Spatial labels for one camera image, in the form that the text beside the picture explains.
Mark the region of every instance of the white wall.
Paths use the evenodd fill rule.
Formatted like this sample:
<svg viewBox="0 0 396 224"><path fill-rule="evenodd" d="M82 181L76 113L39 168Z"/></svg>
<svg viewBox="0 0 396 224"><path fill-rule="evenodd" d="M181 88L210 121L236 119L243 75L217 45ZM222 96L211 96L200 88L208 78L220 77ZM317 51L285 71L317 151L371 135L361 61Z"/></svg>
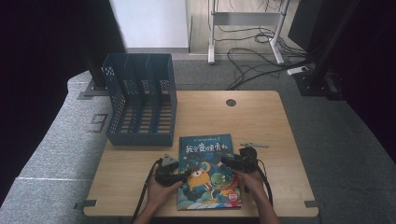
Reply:
<svg viewBox="0 0 396 224"><path fill-rule="evenodd" d="M188 48L186 0L110 0L124 47Z"/></svg>

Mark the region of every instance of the orange cartoon character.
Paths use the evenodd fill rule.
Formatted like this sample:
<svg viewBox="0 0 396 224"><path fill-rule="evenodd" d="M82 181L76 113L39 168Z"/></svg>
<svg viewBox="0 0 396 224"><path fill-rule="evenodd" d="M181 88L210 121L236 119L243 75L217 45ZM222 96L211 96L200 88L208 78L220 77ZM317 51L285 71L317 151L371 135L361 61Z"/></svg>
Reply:
<svg viewBox="0 0 396 224"><path fill-rule="evenodd" d="M202 162L202 164L205 165L206 169L203 169L202 167L197 167L192 170L190 176L187 178L187 183L190 186L190 191L192 191L193 188L200 187L202 185L204 185L206 189L212 189L210 177L207 173L210 170L210 165L206 161Z"/></svg>

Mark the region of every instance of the book cover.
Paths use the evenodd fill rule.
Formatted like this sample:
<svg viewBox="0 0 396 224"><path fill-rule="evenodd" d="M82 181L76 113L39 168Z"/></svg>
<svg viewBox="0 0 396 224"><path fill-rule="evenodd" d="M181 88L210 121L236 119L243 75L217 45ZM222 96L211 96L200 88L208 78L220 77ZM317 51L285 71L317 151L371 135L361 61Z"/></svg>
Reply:
<svg viewBox="0 0 396 224"><path fill-rule="evenodd" d="M191 175L177 191L177 210L240 207L238 178L221 163L221 157L233 158L231 135L185 136L179 142L179 172Z"/></svg>

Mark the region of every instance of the wooden table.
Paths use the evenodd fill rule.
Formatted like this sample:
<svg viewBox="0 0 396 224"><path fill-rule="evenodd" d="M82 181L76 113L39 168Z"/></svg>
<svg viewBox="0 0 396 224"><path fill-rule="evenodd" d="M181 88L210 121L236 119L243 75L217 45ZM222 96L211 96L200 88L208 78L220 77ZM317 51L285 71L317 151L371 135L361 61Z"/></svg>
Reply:
<svg viewBox="0 0 396 224"><path fill-rule="evenodd" d="M235 100L236 105L228 106L229 99ZM240 144L269 146L256 149L258 158L265 163L278 216L314 217L318 214L316 207L305 207L305 201L315 198L276 91L178 91L173 146L114 147L107 141L87 198L87 201L96 200L96 205L84 207L84 214L130 217L152 163L164 153L178 158L180 136L216 133L230 133L237 154ZM174 193L156 216L256 217L255 203L247 193L242 194L242 200L242 208L236 210L177 211Z"/></svg>

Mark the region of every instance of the power strip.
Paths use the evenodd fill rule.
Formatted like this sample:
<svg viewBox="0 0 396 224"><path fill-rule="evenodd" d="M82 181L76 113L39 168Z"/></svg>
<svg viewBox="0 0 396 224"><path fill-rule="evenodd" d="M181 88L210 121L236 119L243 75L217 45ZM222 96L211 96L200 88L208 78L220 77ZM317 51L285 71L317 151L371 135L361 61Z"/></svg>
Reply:
<svg viewBox="0 0 396 224"><path fill-rule="evenodd" d="M305 67L305 66L292 68L292 69L288 70L288 75L291 76L291 75L294 75L296 73L302 73L302 72L306 72L306 71L308 71L308 68Z"/></svg>

